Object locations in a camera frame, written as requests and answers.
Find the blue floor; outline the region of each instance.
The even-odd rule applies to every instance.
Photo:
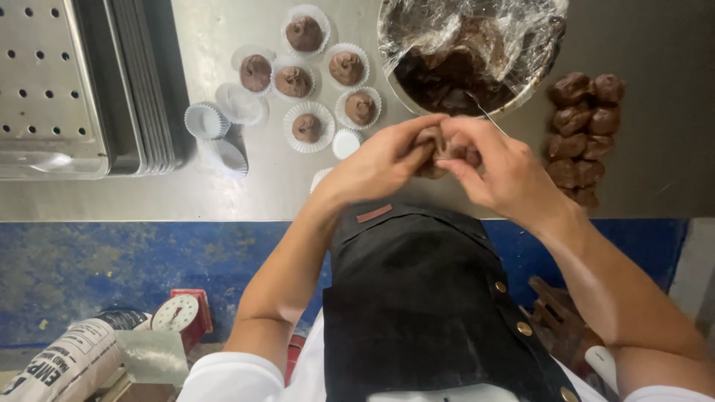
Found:
[[[511,295],[531,306],[531,275],[563,279],[546,249],[519,226],[485,221],[503,258]],[[172,288],[202,288],[214,332],[225,340],[248,281],[289,222],[124,222],[0,224],[0,349],[46,345],[72,321],[107,308],[153,313]],[[675,275],[687,220],[597,220],[596,227],[664,290]],[[310,326],[330,285],[326,258]]]

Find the plastic wrap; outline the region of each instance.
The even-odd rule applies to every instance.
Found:
[[[387,0],[378,38],[391,74],[408,54],[436,68],[454,52],[467,54],[485,82],[514,94],[543,76],[558,53],[568,0]]]

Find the stainless steel table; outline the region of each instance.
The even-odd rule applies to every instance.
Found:
[[[364,48],[371,59],[369,85],[383,97],[383,114],[366,132],[412,116],[390,91],[377,53],[382,0],[314,0],[331,19],[331,43]],[[172,0],[191,102],[213,100],[223,82],[237,82],[230,57],[243,44],[285,54],[280,31],[285,12],[300,0]],[[712,0],[574,0],[561,55],[548,81],[499,123],[512,137],[541,151],[553,112],[544,88],[561,74],[618,74],[628,80],[623,128],[606,160],[596,217],[698,217],[715,215],[715,3]],[[322,57],[315,59],[319,65]],[[333,109],[339,92],[327,81],[317,101]],[[93,182],[0,183],[1,221],[75,220],[291,220],[306,200],[313,175],[337,160],[329,148],[304,155],[282,134],[290,105],[270,100],[270,120],[234,126],[250,165],[243,181],[222,177],[200,160],[161,177]],[[405,189],[422,200],[477,217],[451,177],[413,180]]]

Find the paper liner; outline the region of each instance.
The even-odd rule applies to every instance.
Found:
[[[352,94],[357,94],[358,92],[364,92],[371,98],[373,98],[373,101],[375,101],[375,117],[373,120],[369,123],[367,123],[364,126],[358,126],[355,124],[350,118],[345,114],[345,102],[347,101],[347,98],[350,97]],[[380,113],[383,110],[383,101],[380,99],[380,94],[375,88],[370,88],[370,87],[356,87],[352,88],[346,93],[340,95],[339,98],[337,98],[337,104],[335,105],[335,116],[337,117],[337,120],[341,122],[343,125],[345,125],[347,128],[351,129],[356,129],[356,130],[362,130],[362,129],[368,129],[370,128],[375,122],[380,118]]]
[[[236,49],[236,51],[233,52],[233,55],[231,56],[231,67],[234,69],[234,71],[238,73],[239,82],[241,82],[241,64],[243,63],[243,59],[248,56],[252,56],[253,54],[259,54],[263,56],[269,63],[271,63],[271,67],[273,67],[273,62],[275,61],[275,52],[273,50],[266,49],[264,47],[256,46],[253,44],[241,46],[240,48]],[[241,84],[241,88],[246,89],[248,92],[254,94],[257,97],[263,97],[268,94],[271,90],[271,86],[271,84],[268,84],[268,87],[266,89],[263,89],[261,92],[253,92],[246,89],[246,87]]]
[[[288,41],[288,36],[286,36],[285,34],[285,28],[286,26],[288,26],[288,24],[290,24],[291,21],[293,21],[293,18],[296,16],[312,17],[317,22],[317,24],[320,25],[320,30],[322,31],[322,43],[320,44],[318,50],[314,52],[299,52],[298,50],[293,49],[293,46],[291,46],[290,42]],[[295,57],[308,58],[320,54],[320,52],[325,50],[327,41],[330,40],[330,21],[327,19],[327,16],[324,12],[322,12],[321,9],[310,4],[301,4],[288,10],[288,14],[286,15],[285,20],[283,21],[283,25],[280,28],[280,39],[283,43],[283,47],[288,51],[289,54]]]
[[[308,75],[310,75],[310,82],[312,84],[312,86],[310,87],[310,92],[308,92],[308,94],[302,98],[289,97],[286,94],[283,94],[281,91],[279,91],[278,88],[275,86],[275,77],[278,74],[278,72],[283,67],[291,67],[291,66],[300,67],[301,69],[304,69],[305,72],[308,73]],[[280,99],[287,100],[289,102],[300,102],[300,101],[305,101],[307,98],[309,98],[310,95],[315,90],[316,78],[320,77],[320,76],[316,75],[317,72],[314,72],[313,69],[311,68],[310,64],[308,64],[305,60],[296,59],[294,57],[280,56],[273,62],[271,67],[272,67],[273,72],[270,75],[270,84],[271,84],[271,87],[273,87],[273,93],[276,94]]]
[[[363,136],[353,129],[341,129],[332,140],[332,153],[339,160],[344,160],[363,144]]]
[[[184,124],[198,139],[223,138],[231,123],[216,104],[200,102],[189,106],[184,113]]]
[[[268,114],[268,102],[257,97],[241,84],[226,82],[216,89],[216,105],[226,118],[234,124],[252,126],[261,122]]]
[[[318,170],[318,172],[315,173],[315,176],[313,176],[313,183],[310,185],[310,194],[315,191],[315,188],[317,187],[317,184],[320,183],[320,180],[325,179],[325,176],[327,176],[331,170],[332,168],[328,167],[327,169]]]
[[[363,61],[363,66],[365,66],[365,71],[363,71],[362,79],[355,85],[350,85],[349,87],[345,86],[345,85],[335,81],[335,78],[333,78],[332,75],[330,74],[330,60],[332,60],[332,57],[340,52],[355,53],[358,56],[360,56],[360,60]],[[326,77],[330,77],[328,80],[336,88],[338,88],[341,91],[347,91],[352,88],[361,87],[361,86],[365,85],[365,83],[368,81],[368,78],[370,77],[370,59],[368,59],[368,54],[365,53],[365,51],[362,50],[360,47],[357,47],[354,44],[339,43],[325,51],[325,60],[323,62],[323,70],[325,71]]]
[[[301,142],[293,136],[293,122],[301,114],[313,114],[320,120],[322,134],[316,143]],[[317,102],[303,102],[291,108],[283,118],[283,134],[290,147],[296,151],[304,154],[318,152],[330,145],[332,138],[335,136],[335,119],[327,107]]]
[[[234,179],[242,179],[248,174],[248,163],[238,148],[224,141],[200,141],[199,153],[202,159],[219,172]]]

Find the person's left hand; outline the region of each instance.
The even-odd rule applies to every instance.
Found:
[[[349,203],[393,194],[434,153],[432,142],[410,149],[417,134],[446,118],[432,114],[380,130],[320,181],[314,197]]]

